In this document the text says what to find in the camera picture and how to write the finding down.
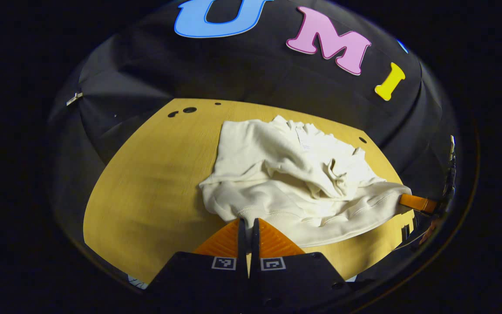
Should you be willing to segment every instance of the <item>white sweatshirt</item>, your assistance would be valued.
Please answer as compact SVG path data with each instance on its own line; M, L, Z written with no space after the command letter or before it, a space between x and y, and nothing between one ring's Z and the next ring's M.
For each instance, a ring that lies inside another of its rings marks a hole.
M410 210L398 201L412 193L377 177L360 147L281 116L225 121L214 171L199 187L207 210L244 218L248 236L262 218L301 247L374 229Z

